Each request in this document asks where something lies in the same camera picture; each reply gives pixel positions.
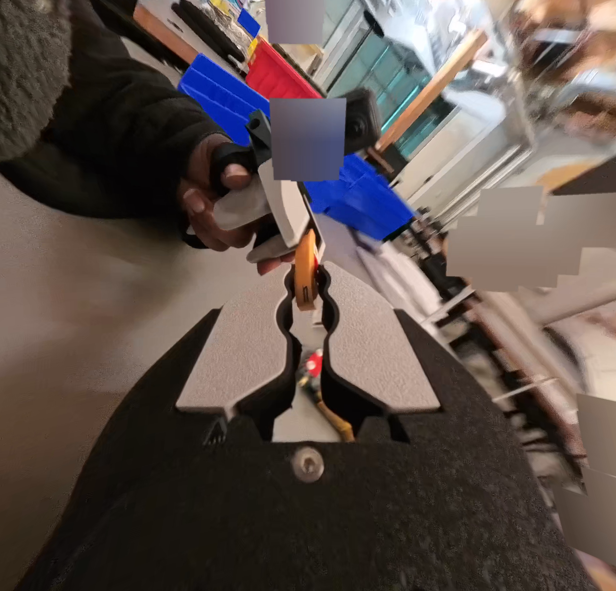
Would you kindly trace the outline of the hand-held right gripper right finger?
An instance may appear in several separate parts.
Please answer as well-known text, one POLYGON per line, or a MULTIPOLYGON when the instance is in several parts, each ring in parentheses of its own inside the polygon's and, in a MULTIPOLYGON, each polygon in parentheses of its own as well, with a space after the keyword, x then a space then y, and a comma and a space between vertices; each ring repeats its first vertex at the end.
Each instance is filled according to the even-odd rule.
POLYGON ((321 394, 339 416, 435 412, 440 401, 392 305, 332 262, 319 267, 321 394))

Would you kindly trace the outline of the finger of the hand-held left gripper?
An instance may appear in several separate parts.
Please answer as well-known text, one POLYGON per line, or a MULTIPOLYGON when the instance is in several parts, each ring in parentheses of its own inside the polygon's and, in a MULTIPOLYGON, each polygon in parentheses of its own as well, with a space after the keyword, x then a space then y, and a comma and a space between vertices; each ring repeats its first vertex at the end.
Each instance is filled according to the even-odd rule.
POLYGON ((299 184, 292 180, 275 180, 273 165, 260 165, 258 174, 285 249, 296 249, 304 235, 312 230, 316 253, 323 253, 321 231, 299 184))

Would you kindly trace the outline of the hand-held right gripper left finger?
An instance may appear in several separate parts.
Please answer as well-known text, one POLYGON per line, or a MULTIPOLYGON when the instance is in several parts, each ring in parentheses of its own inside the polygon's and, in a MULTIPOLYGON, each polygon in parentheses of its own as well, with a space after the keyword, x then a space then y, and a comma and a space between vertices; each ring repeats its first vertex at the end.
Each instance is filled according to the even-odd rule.
POLYGON ((290 270, 274 270, 221 308, 175 406, 213 412, 227 420, 251 395, 288 367, 289 338, 278 311, 290 300, 290 270))

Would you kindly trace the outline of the orange curved lego piece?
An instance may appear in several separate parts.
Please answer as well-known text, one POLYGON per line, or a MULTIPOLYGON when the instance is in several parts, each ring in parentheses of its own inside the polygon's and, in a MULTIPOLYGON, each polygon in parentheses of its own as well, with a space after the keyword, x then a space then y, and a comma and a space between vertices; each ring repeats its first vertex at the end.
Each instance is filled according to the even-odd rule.
POLYGON ((319 294, 318 271, 317 237, 314 230, 310 228, 295 250, 295 299, 300 311, 315 310, 315 299, 319 294))

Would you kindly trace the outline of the person's left forearm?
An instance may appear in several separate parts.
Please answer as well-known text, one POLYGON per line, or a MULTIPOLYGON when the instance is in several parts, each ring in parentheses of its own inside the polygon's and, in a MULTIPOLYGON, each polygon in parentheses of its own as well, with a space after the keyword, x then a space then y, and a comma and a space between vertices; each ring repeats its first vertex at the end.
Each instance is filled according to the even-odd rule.
POLYGON ((133 58, 90 0, 70 0, 65 86, 34 145, 1 177, 56 209, 124 218, 183 210, 189 157, 224 132, 156 69, 133 58))

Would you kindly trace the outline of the yellow lego car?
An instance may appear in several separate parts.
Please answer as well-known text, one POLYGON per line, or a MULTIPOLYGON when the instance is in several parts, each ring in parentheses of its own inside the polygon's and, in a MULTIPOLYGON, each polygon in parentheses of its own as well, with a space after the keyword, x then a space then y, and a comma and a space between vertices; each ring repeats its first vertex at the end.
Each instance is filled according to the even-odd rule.
POLYGON ((336 431, 341 441, 352 443, 355 435, 350 423, 330 410, 323 401, 321 390, 321 371, 323 366, 323 350, 310 351, 300 361, 296 385, 307 396, 321 416, 336 431))

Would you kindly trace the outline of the person's left hand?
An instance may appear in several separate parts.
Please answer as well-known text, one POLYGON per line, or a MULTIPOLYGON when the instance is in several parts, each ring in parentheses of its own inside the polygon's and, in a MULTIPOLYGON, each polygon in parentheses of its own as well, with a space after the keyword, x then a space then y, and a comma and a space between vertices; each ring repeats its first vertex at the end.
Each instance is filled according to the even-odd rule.
MULTIPOLYGON (((214 203, 220 196, 212 189, 209 172, 212 155, 224 143, 230 143, 230 139, 215 133, 196 146, 189 157, 187 171, 180 181, 177 194, 192 230, 207 248, 217 252, 246 247, 258 227, 256 224, 250 224, 225 231, 214 220, 214 203)), ((251 173, 240 164, 230 164, 222 172, 220 182, 231 191, 241 190, 251 183, 251 173)), ((264 276, 278 266, 294 261, 294 254, 265 260, 257 264, 258 273, 264 276)))

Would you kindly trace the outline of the wooden beam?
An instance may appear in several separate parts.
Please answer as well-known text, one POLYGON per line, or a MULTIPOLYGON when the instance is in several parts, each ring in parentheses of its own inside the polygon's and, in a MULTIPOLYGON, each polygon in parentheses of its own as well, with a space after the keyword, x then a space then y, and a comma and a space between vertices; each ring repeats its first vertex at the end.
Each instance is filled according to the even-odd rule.
POLYGON ((472 64, 474 58, 487 43, 488 39, 486 32, 480 29, 473 30, 465 36, 451 57, 434 74, 418 96, 406 106, 401 115, 377 141, 374 146, 376 153, 383 153, 391 144, 403 136, 427 110, 429 105, 442 94, 445 87, 455 79, 457 74, 466 70, 472 64))

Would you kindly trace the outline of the red plastic bin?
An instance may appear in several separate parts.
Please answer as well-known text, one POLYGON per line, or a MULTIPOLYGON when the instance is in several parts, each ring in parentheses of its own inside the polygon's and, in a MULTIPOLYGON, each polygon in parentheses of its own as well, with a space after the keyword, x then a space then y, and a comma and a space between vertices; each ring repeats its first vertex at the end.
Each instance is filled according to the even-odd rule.
POLYGON ((326 98, 290 57, 258 36, 248 61, 246 84, 264 98, 326 98))

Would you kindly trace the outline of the blue plastic bin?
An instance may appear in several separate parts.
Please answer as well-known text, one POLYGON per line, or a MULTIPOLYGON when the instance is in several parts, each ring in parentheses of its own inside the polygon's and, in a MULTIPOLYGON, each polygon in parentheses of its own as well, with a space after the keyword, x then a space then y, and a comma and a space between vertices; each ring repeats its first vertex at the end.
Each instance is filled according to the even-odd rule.
MULTIPOLYGON (((198 55, 182 76, 178 91, 189 95, 241 146, 250 142, 246 124, 255 110, 269 115, 269 101, 216 62, 198 55)), ((338 180, 305 183, 315 214, 374 240, 394 238, 414 217, 385 177, 358 155, 348 155, 338 180)))

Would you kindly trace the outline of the black foam roller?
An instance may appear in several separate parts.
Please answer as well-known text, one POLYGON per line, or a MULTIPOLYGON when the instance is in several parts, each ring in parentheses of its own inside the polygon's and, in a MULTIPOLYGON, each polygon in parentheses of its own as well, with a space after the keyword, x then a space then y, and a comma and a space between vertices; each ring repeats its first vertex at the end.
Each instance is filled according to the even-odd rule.
POLYGON ((221 32, 213 23, 208 22, 201 10, 186 0, 172 3, 171 9, 213 51, 222 58, 228 57, 221 32))
POLYGON ((223 58, 233 58, 244 63, 246 57, 240 46, 232 41, 227 33, 201 10, 188 0, 177 3, 175 13, 196 35, 213 51, 223 58))

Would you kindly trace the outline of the wooden workbench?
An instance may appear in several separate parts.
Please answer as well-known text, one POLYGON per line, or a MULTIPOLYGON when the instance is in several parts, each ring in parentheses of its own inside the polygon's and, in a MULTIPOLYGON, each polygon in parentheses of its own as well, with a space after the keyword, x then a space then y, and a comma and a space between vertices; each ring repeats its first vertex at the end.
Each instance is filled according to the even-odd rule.
MULTIPOLYGON (((165 48, 192 64, 197 56, 207 56, 225 71, 245 79, 247 64, 239 64, 232 57, 220 56, 208 43, 202 41, 189 25, 173 11, 172 5, 180 0, 137 0, 134 21, 165 48)), ((188 0, 197 5, 196 0, 188 0)))

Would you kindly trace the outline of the glass window wall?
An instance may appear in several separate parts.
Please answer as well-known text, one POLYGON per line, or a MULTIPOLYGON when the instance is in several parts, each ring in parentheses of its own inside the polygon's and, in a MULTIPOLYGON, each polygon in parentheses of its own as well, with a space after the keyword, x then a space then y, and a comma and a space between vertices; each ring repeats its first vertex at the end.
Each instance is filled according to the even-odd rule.
MULTIPOLYGON (((361 19, 357 33, 328 75, 325 91, 329 97, 340 97, 357 87, 370 89, 380 111, 381 131, 386 132, 429 79, 414 52, 380 39, 361 19)), ((423 141, 456 110, 439 95, 396 141, 400 154, 411 159, 423 141)))

